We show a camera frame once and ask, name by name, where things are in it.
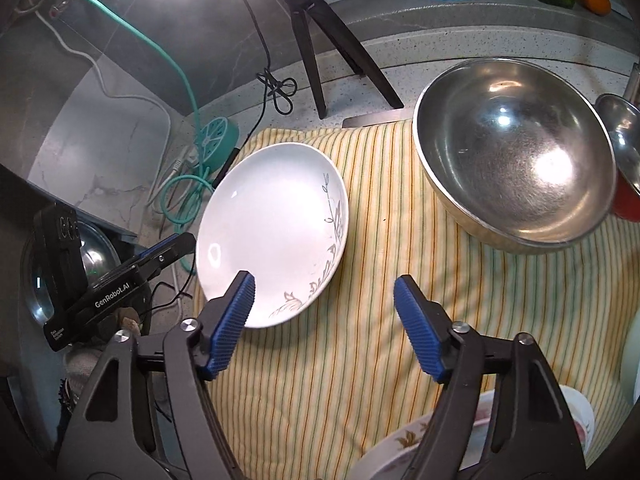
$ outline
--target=white plate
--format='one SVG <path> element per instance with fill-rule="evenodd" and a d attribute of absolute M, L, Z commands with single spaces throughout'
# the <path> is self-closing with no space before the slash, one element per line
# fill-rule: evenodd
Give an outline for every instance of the white plate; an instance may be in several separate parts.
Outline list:
<path fill-rule="evenodd" d="M 593 409 L 579 391 L 568 386 L 560 386 L 560 389 L 574 418 L 582 449 L 586 453 L 595 432 Z M 493 403 L 494 390 L 480 395 L 476 421 L 460 465 L 461 470 L 480 461 Z M 400 480 L 414 458 L 431 415 L 433 413 L 414 420 L 376 444 L 350 469 L 347 480 Z"/>
<path fill-rule="evenodd" d="M 349 203 L 332 161 L 306 144 L 273 144 L 248 156 L 209 200 L 196 245 L 208 300 L 239 270 L 255 276 L 246 327 L 285 322 L 305 310 L 340 263 Z"/>

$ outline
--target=black tripod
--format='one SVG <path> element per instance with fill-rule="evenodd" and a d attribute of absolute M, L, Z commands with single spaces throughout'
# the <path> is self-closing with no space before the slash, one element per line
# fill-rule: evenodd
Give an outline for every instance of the black tripod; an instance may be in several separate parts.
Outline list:
<path fill-rule="evenodd" d="M 316 54 L 313 44 L 311 43 L 311 35 L 309 34 L 309 26 L 306 21 L 305 13 L 307 13 L 317 24 L 318 27 L 326 34 L 329 40 L 334 44 L 338 52 L 348 63 L 351 69 L 357 75 L 366 75 L 371 79 L 372 83 L 380 90 L 387 102 L 393 108 L 404 108 L 404 103 L 396 94 L 385 75 L 373 61 L 369 53 L 365 50 L 358 39 L 349 30 L 343 20 L 329 7 L 324 0 L 284 0 L 289 6 L 291 12 L 291 25 L 293 33 L 298 42 L 298 48 L 305 64 L 306 75 L 311 84 L 311 91 L 314 94 L 318 116 L 321 119 L 326 117 L 326 104 L 322 95 L 322 86 L 320 83 L 320 75 L 318 73 L 318 64 L 316 63 Z"/>

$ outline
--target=metal bolt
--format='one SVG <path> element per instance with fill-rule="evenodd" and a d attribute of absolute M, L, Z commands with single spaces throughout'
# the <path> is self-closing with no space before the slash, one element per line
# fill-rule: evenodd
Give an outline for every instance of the metal bolt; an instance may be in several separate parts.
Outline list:
<path fill-rule="evenodd" d="M 471 330 L 468 323 L 465 323 L 464 321 L 454 321 L 451 327 L 453 328 L 453 332 L 456 334 L 466 334 Z"/>
<path fill-rule="evenodd" d="M 118 330 L 114 335 L 113 335 L 113 340 L 116 343 L 124 343 L 125 341 L 128 341 L 129 338 L 131 337 L 131 332 L 129 332 L 129 330 Z"/>
<path fill-rule="evenodd" d="M 182 323 L 180 323 L 180 330 L 184 330 L 185 332 L 193 332 L 198 327 L 197 319 L 185 319 Z"/>
<path fill-rule="evenodd" d="M 536 340 L 533 339 L 533 336 L 531 334 L 527 334 L 525 332 L 518 334 L 518 343 L 520 343 L 521 345 L 533 345 L 533 343 L 535 343 Z"/>

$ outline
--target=striped tablecloth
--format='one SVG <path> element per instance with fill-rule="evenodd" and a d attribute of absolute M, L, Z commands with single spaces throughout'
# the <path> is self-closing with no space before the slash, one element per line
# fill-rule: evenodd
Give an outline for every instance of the striped tablecloth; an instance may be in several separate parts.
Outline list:
<path fill-rule="evenodd" d="M 342 263 L 318 300 L 290 322 L 245 330 L 228 370 L 210 384 L 245 474 L 343 479 L 378 441 L 433 409 L 438 387 L 420 371 L 393 307 L 394 280 L 406 273 L 451 319 L 479 333 L 536 337 L 559 383 L 593 406 L 592 462 L 631 409 L 619 373 L 640 305 L 640 226 L 609 216 L 565 251 L 507 254 L 467 235 L 440 205 L 411 121 L 265 130 L 241 157 L 284 141 L 310 144 L 334 161 L 350 225 Z"/>

